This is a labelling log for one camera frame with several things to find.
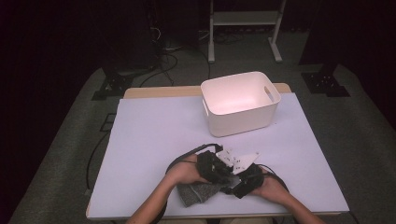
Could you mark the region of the grey fuzzy cloth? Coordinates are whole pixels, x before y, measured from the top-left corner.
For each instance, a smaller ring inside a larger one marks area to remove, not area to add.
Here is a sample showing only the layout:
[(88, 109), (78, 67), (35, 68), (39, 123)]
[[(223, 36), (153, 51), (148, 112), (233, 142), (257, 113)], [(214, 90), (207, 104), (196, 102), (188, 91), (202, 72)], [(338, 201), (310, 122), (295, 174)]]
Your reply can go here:
[(207, 183), (179, 184), (177, 185), (177, 192), (183, 205), (190, 207), (198, 203), (205, 203), (225, 188), (228, 188), (228, 185)]

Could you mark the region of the white plastic bin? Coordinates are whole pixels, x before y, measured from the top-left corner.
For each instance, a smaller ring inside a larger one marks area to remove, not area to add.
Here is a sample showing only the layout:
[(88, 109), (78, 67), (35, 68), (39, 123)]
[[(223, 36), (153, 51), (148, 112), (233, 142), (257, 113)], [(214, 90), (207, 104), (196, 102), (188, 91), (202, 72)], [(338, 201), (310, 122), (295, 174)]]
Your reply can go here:
[(218, 77), (201, 84), (210, 133), (223, 137), (267, 127), (281, 95), (262, 72)]

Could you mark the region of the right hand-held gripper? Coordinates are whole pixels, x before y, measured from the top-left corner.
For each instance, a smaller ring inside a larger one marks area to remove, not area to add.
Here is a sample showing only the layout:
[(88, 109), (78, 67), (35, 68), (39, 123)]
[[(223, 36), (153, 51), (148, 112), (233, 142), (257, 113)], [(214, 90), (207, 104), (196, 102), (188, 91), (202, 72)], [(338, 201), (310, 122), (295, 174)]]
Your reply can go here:
[(238, 199), (262, 185), (264, 173), (262, 168), (255, 163), (259, 157), (260, 153), (255, 152), (234, 158), (233, 174), (239, 178), (239, 183), (232, 188), (232, 194)]

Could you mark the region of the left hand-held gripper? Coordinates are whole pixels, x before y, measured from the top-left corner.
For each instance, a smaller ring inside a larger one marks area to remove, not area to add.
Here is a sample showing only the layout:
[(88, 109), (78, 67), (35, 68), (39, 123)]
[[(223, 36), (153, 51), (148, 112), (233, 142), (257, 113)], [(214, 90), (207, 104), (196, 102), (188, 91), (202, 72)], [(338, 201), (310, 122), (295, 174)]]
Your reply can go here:
[(209, 150), (197, 156), (199, 175), (212, 184), (228, 184), (233, 177), (233, 161), (228, 150)]

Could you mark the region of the person's left hand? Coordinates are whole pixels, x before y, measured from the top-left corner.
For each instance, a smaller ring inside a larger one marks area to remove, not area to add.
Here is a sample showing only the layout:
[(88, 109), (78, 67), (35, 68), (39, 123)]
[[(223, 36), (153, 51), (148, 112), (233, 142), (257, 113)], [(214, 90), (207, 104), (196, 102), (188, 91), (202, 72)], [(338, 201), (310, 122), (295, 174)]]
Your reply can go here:
[(163, 181), (169, 186), (178, 184), (207, 183), (207, 180), (200, 176), (196, 168), (197, 156), (188, 156), (174, 165), (164, 176)]

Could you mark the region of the black stand base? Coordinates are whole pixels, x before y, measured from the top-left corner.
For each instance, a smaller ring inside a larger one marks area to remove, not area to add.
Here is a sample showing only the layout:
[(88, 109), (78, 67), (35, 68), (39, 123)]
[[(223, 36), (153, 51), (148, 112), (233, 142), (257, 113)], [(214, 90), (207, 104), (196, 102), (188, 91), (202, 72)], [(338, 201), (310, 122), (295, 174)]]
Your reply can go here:
[(134, 79), (155, 70), (150, 68), (102, 68), (105, 79), (98, 91), (93, 96), (93, 101), (103, 101), (107, 97), (123, 96), (127, 89), (132, 87)]
[(347, 89), (341, 86), (333, 75), (337, 64), (325, 63), (317, 72), (302, 73), (302, 78), (311, 93), (323, 93), (328, 97), (349, 97)]

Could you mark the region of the white metal stand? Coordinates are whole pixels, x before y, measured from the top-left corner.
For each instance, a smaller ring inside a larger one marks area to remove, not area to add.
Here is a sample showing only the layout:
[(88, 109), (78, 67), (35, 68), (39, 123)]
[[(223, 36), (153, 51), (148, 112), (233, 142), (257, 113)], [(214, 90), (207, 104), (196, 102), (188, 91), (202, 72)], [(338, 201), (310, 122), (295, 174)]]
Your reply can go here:
[(268, 43), (277, 63), (282, 63), (283, 59), (278, 50), (276, 41), (283, 19), (287, 0), (280, 0), (278, 10), (271, 11), (236, 11), (217, 12), (214, 10), (214, 0), (210, 0), (209, 10), (209, 40), (207, 60), (210, 63), (215, 61), (214, 30), (216, 26), (259, 26), (273, 25), (273, 34), (268, 38)]

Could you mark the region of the person's right hand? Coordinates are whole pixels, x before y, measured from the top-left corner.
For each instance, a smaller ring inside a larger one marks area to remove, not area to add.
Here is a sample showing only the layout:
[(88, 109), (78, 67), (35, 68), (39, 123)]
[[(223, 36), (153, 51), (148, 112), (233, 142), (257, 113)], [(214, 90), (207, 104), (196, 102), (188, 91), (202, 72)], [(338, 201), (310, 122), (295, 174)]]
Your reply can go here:
[(260, 196), (269, 202), (278, 203), (284, 207), (289, 207), (292, 203), (292, 197), (290, 193), (267, 170), (262, 169), (262, 173), (264, 175), (262, 185), (255, 188), (253, 191), (251, 191), (251, 193)]

